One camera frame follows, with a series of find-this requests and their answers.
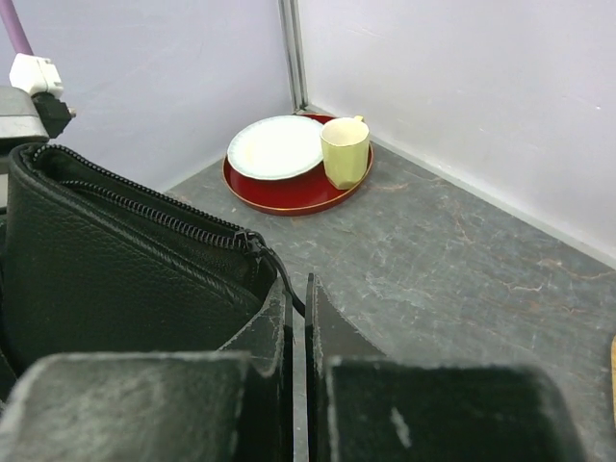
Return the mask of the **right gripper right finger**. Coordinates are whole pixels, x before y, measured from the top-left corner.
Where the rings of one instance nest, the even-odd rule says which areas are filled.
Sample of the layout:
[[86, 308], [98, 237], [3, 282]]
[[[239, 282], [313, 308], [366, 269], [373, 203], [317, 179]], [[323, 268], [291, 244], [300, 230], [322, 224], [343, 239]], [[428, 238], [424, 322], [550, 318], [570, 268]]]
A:
[[521, 365], [388, 358], [333, 305], [315, 274], [305, 312], [313, 461], [582, 461], [559, 389]]

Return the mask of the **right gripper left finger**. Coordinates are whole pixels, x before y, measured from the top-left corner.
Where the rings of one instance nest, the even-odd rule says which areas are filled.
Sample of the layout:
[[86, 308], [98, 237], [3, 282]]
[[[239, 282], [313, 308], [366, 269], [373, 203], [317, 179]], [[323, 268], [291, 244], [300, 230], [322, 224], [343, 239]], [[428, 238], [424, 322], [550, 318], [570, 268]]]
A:
[[289, 461], [292, 303], [281, 281], [222, 348], [37, 361], [1, 418], [5, 461]]

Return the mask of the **black zipper tool case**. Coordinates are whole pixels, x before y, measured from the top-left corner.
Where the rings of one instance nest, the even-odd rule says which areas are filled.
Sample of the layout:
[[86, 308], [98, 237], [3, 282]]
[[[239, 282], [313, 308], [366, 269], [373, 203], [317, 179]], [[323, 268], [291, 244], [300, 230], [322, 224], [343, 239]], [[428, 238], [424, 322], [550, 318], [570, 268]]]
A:
[[57, 144], [16, 147], [1, 222], [1, 392], [65, 352], [226, 349], [289, 279], [263, 236]]

